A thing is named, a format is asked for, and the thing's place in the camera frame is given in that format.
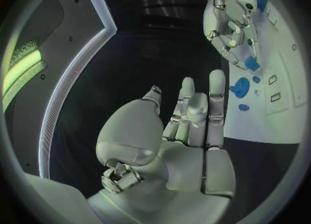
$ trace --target blue component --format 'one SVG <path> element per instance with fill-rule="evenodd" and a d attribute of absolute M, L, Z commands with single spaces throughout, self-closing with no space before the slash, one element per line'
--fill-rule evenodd
<path fill-rule="evenodd" d="M 253 82 L 259 83 L 260 82 L 260 78 L 257 77 L 257 76 L 253 76 Z"/>
<path fill-rule="evenodd" d="M 258 62 L 256 62 L 256 60 L 250 56 L 249 58 L 247 58 L 244 62 L 245 66 L 247 66 L 249 69 L 256 71 L 257 69 L 260 68 L 260 65 Z"/>
<path fill-rule="evenodd" d="M 242 77 L 240 78 L 234 86 L 229 88 L 236 97 L 243 98 L 249 90 L 249 80 Z"/>
<path fill-rule="evenodd" d="M 257 0 L 257 7 L 261 10 L 264 11 L 266 6 L 267 6 L 268 0 Z"/>
<path fill-rule="evenodd" d="M 247 110 L 249 110 L 249 106 L 248 106 L 248 105 L 240 104 L 240 105 L 238 106 L 238 109 L 240 109 L 241 111 L 247 111 Z"/>

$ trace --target rectangular slot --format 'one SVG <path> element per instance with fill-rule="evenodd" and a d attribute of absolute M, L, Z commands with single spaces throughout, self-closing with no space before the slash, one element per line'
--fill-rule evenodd
<path fill-rule="evenodd" d="M 280 98 L 281 98 L 281 94 L 280 93 L 276 93 L 276 94 L 271 96 L 270 101 L 271 102 L 275 102 L 275 101 L 278 101 Z"/>
<path fill-rule="evenodd" d="M 273 75 L 269 78 L 269 85 L 275 83 L 277 81 L 277 77 L 276 75 Z"/>

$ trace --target green light strip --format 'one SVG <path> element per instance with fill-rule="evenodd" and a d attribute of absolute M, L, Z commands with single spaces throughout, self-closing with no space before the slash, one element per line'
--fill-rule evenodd
<path fill-rule="evenodd" d="M 14 99 L 16 94 L 27 84 L 35 75 L 40 73 L 47 67 L 47 63 L 40 61 L 31 68 L 29 68 L 22 76 L 20 76 L 13 85 L 9 88 L 7 93 L 3 97 L 3 111 L 5 112 L 11 101 Z"/>
<path fill-rule="evenodd" d="M 6 74 L 3 83 L 3 92 L 5 95 L 8 89 L 14 84 L 14 82 L 21 77 L 29 68 L 34 66 L 41 60 L 41 54 L 39 50 L 33 51 L 26 55 L 23 59 L 17 62 Z"/>

